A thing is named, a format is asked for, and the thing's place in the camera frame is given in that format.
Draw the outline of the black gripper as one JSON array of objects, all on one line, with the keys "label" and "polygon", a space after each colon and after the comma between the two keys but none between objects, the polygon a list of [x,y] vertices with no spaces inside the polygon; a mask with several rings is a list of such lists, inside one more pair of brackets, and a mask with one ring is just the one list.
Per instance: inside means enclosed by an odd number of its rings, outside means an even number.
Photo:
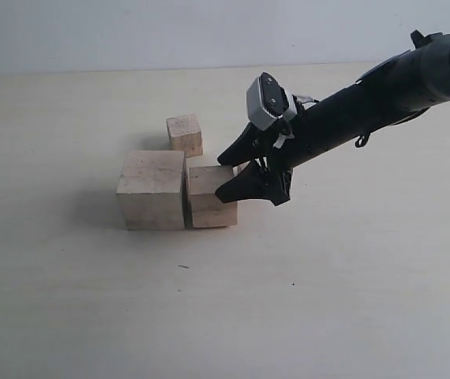
[{"label": "black gripper", "polygon": [[[379,108],[372,95],[353,84],[299,113],[291,120],[292,138],[281,148],[273,145],[279,131],[263,132],[249,122],[240,136],[217,158],[220,165],[237,167],[236,176],[215,191],[224,203],[267,200],[280,205],[290,199],[290,187],[282,184],[300,166],[360,135],[379,122]],[[267,167],[252,159],[266,157]]]}]

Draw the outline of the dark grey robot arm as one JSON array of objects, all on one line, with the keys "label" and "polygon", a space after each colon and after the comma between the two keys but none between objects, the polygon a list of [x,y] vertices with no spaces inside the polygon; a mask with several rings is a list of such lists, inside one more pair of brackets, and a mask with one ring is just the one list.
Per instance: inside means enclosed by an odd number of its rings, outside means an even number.
[{"label": "dark grey robot arm", "polygon": [[247,125],[218,157],[239,173],[216,196],[281,205],[290,199],[297,166],[348,141],[361,148],[379,129],[450,102],[450,34],[414,31],[411,40],[412,49],[325,99],[292,94],[269,73],[256,77],[246,93]]}]

